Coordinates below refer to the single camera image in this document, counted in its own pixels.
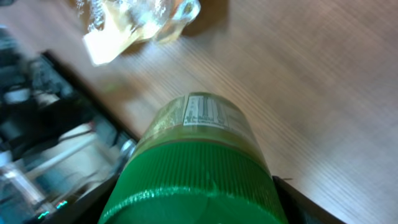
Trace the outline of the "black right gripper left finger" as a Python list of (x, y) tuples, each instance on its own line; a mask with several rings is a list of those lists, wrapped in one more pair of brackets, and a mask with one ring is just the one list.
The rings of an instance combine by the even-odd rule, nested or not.
[(101, 213), (113, 191), (118, 175), (114, 175), (97, 188), (92, 190), (82, 199), (69, 205), (66, 204), (60, 210), (39, 219), (39, 215), (30, 218), (24, 223), (28, 224), (50, 224), (50, 223), (97, 223)]

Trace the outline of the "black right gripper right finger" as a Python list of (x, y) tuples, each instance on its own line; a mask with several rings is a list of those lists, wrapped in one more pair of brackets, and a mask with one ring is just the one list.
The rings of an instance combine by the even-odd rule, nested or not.
[(290, 224), (344, 224), (343, 221), (301, 194), (284, 179), (278, 176), (272, 178)]

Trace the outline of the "green lid jar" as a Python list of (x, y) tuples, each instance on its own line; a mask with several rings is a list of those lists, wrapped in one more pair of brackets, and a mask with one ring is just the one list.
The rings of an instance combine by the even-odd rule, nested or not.
[(286, 223), (242, 111), (193, 92), (159, 110), (121, 172), (100, 223)]

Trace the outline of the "dried mushroom snack bag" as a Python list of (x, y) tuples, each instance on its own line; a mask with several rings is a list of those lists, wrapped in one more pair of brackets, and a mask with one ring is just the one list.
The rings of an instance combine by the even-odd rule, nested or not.
[(94, 66), (113, 61), (130, 45), (176, 40), (200, 13), (198, 0), (76, 0), (86, 27), (83, 44)]

